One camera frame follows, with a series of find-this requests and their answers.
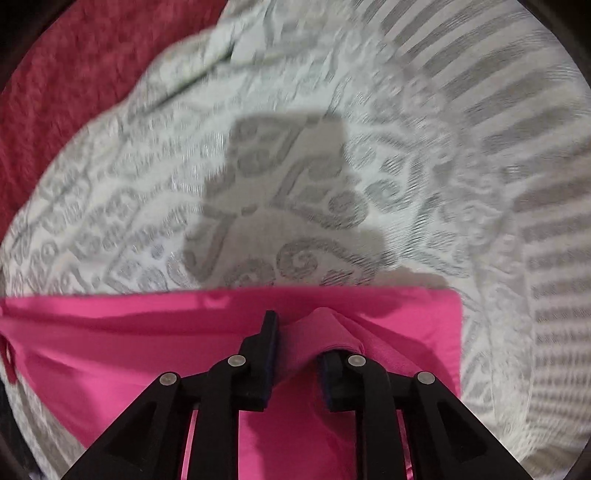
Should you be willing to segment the pink pant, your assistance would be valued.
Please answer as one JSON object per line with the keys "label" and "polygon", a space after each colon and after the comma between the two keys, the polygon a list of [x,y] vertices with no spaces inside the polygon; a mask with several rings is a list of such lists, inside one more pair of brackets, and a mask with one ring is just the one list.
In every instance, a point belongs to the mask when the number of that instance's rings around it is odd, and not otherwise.
{"label": "pink pant", "polygon": [[351,479],[353,418],[322,402],[315,357],[335,348],[387,370],[430,371],[460,389],[462,304],[420,287],[262,287],[91,297],[8,298],[1,355],[84,446],[158,375],[189,376],[238,352],[267,311],[280,318],[276,385],[239,418],[243,479]]}

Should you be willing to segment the white grey patterned bedsheet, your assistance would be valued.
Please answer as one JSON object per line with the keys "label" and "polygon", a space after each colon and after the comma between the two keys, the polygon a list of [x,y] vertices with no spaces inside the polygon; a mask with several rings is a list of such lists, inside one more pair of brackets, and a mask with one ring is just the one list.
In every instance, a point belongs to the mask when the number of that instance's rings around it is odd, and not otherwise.
{"label": "white grey patterned bedsheet", "polygon": [[53,158],[1,291],[450,287],[537,479],[590,437],[590,88],[516,1],[232,1]]}

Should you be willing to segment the red patterned blanket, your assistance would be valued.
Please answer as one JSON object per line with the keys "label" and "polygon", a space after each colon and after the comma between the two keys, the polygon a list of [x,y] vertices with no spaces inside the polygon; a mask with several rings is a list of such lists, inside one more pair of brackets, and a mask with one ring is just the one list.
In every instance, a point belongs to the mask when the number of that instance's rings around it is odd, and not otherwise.
{"label": "red patterned blanket", "polygon": [[1,228],[89,120],[131,91],[166,47],[214,25],[222,1],[76,1],[1,92]]}

